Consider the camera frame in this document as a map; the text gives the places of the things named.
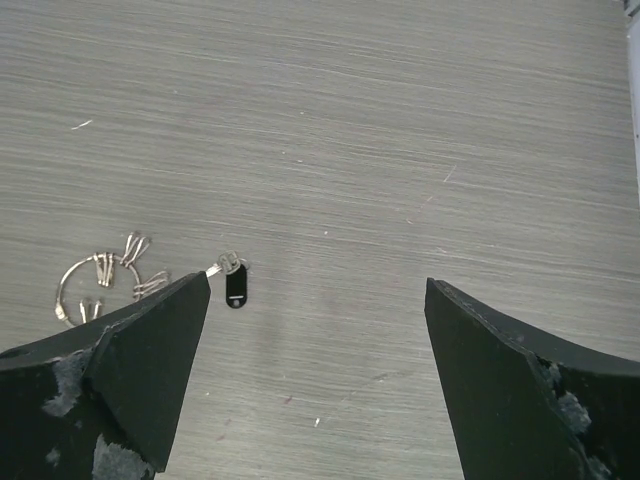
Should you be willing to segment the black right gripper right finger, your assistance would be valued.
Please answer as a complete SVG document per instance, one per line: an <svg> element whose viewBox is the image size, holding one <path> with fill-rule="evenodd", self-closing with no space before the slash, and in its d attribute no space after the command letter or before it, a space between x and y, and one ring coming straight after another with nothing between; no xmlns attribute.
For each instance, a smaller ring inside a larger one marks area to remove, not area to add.
<svg viewBox="0 0 640 480"><path fill-rule="evenodd" d="M443 280L427 279L424 313L465 478L638 478L638 362Z"/></svg>

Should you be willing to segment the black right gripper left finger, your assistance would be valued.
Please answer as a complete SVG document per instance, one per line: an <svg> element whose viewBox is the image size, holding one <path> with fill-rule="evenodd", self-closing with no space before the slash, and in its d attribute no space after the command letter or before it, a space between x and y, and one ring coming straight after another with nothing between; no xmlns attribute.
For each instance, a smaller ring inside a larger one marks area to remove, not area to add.
<svg viewBox="0 0 640 480"><path fill-rule="evenodd" d="M1 354L4 479L165 471L210 286L189 274L97 320Z"/></svg>

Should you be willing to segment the silver keyring with clips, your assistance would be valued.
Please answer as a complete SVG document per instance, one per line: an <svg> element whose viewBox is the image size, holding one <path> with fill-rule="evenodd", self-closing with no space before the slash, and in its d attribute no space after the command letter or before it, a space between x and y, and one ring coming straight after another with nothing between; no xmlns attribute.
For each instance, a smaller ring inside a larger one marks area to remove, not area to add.
<svg viewBox="0 0 640 480"><path fill-rule="evenodd" d="M96 320L102 314L104 301L93 301L85 297L79 302L80 322L74 323L65 304L65 289L71 277L85 265L92 264L96 270L96 283L100 288L111 289L115 285L118 267L128 271L134 280L132 298L135 302L161 290L171 281L171 274L167 270L160 270L148 279L144 279L137 268L138 260L146 253L152 244L152 239L139 231L131 232L126 239L121 253L112 251L94 252L72 264L61 276L55 293L54 315L57 320L69 328L87 324Z"/></svg>

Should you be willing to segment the black key tag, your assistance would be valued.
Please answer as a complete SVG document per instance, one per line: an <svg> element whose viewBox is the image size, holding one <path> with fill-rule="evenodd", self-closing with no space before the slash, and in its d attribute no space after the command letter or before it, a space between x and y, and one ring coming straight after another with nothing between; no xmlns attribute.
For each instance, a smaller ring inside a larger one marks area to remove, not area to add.
<svg viewBox="0 0 640 480"><path fill-rule="evenodd" d="M240 263L238 268L226 275L225 301L232 309L242 308L248 300L248 270Z"/></svg>

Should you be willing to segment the silver key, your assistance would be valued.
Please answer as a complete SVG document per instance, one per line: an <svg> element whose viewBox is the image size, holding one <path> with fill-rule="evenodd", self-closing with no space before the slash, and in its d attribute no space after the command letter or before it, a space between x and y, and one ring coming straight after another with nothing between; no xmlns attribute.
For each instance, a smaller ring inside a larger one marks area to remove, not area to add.
<svg viewBox="0 0 640 480"><path fill-rule="evenodd" d="M206 276L212 277L218 273L232 275L237 272L241 266L249 269L249 264L246 259L241 258L236 251L228 250L223 252L217 261L206 270Z"/></svg>

